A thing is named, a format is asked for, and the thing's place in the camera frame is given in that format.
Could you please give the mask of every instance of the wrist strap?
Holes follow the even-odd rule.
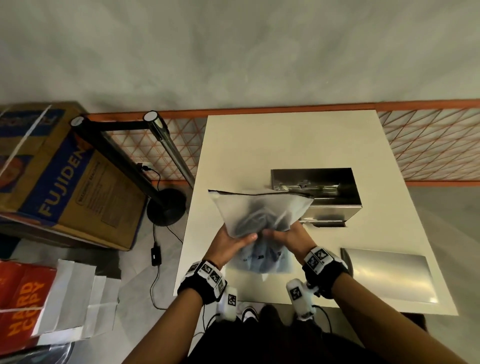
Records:
[[[316,246],[310,250],[304,261],[302,269],[308,284],[318,287],[315,295],[332,299],[332,286],[335,280],[340,274],[348,273],[343,260],[328,253],[324,248]]]
[[[227,281],[217,267],[206,260],[193,263],[183,277],[177,290],[179,294],[185,288],[198,292],[204,304],[220,301]]]

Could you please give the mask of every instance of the white table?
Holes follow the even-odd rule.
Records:
[[[305,224],[318,245],[385,250],[427,258],[438,303],[385,299],[402,312],[457,315],[407,187],[374,110],[208,117],[175,292],[191,263],[201,260],[223,224],[208,189],[240,192],[270,188],[270,170],[351,167],[363,208],[345,228]],[[291,274],[261,275],[226,268],[242,301],[288,303],[285,288],[305,280],[300,264]],[[321,306],[333,300],[314,297]]]

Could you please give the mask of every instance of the metal box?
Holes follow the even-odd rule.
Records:
[[[314,198],[300,222],[342,227],[362,208],[352,168],[271,170],[271,175],[272,189]]]

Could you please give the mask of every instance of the black pole base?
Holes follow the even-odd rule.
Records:
[[[161,190],[158,197],[162,200],[163,206],[150,199],[147,205],[148,219],[157,226],[168,226],[180,220],[187,210],[187,197],[174,188]]]

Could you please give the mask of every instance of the hand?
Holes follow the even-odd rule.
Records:
[[[257,237],[257,234],[249,234],[243,238],[231,238],[224,224],[213,238],[210,247],[205,253],[204,260],[209,260],[215,264],[218,269],[222,269],[238,250],[253,243],[257,240]]]
[[[305,228],[298,221],[295,221],[288,231],[263,230],[263,235],[272,238],[285,245],[301,265],[310,250],[317,246]]]

